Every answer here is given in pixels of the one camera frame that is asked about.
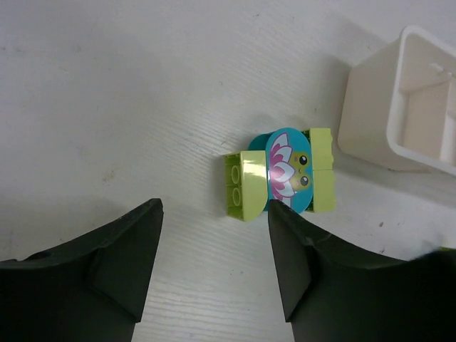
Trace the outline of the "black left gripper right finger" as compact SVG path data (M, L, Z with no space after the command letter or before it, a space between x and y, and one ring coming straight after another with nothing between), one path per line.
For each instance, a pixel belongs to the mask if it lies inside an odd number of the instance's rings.
M370 252L280 201L268 225L286 322L296 341L453 341L455 252L409 261Z

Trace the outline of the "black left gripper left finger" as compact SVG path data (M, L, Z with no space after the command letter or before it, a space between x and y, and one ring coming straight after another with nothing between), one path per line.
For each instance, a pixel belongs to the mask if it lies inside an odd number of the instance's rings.
M163 205L149 199L69 242L1 263L3 341L130 341L142 319Z

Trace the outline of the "teal frog lego brick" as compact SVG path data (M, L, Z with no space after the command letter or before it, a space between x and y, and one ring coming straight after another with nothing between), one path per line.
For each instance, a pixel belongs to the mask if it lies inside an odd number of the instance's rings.
M298 213L308 209L314 186L311 144L304 133L280 128L255 137L248 149L266 154L268 200L281 201Z

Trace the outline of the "lime green curved lego brick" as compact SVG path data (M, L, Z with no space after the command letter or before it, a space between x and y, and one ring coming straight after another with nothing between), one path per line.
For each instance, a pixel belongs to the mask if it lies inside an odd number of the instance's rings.
M266 154L245 150L224 156L227 215L243 222L257 218L269 194Z

